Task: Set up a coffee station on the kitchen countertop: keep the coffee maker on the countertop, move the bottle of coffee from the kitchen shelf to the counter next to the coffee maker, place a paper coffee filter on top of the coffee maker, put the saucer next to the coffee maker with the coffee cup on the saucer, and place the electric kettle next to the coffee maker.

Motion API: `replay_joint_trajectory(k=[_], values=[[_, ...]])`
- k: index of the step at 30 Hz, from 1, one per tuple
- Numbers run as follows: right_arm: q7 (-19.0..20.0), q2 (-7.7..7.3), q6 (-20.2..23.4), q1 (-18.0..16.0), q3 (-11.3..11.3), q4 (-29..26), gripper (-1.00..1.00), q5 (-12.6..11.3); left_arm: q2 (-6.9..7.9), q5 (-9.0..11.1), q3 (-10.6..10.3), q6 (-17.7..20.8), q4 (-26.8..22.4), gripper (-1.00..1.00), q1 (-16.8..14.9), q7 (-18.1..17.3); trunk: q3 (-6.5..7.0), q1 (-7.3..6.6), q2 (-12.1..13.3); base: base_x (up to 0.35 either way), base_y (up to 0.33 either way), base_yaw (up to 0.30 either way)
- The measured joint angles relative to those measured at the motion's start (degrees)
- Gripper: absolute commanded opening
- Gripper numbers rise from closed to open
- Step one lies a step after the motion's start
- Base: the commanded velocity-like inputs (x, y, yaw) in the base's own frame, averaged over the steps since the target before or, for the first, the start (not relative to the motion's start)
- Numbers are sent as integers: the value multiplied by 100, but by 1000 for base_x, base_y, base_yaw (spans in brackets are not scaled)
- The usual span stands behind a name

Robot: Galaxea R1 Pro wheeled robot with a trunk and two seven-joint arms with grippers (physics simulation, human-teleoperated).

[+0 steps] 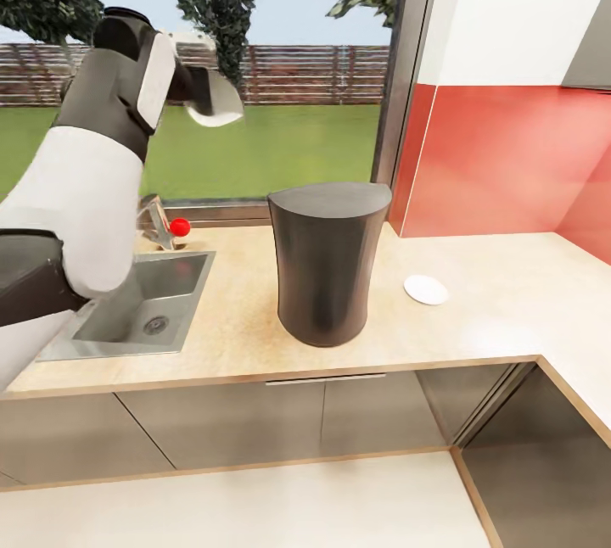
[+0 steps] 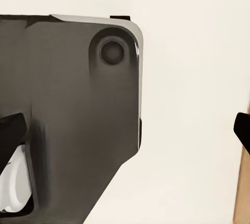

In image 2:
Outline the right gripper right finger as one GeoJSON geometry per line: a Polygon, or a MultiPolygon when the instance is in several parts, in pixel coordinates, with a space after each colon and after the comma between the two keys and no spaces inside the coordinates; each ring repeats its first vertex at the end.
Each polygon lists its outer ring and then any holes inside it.
{"type": "Polygon", "coordinates": [[[235,118],[233,131],[250,154],[250,115],[238,113],[235,118]]]}

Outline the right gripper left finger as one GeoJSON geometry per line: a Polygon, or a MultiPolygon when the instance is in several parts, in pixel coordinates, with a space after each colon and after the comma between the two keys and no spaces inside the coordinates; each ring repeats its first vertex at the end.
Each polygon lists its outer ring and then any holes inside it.
{"type": "Polygon", "coordinates": [[[0,118],[0,175],[27,133],[23,113],[0,118]]]}

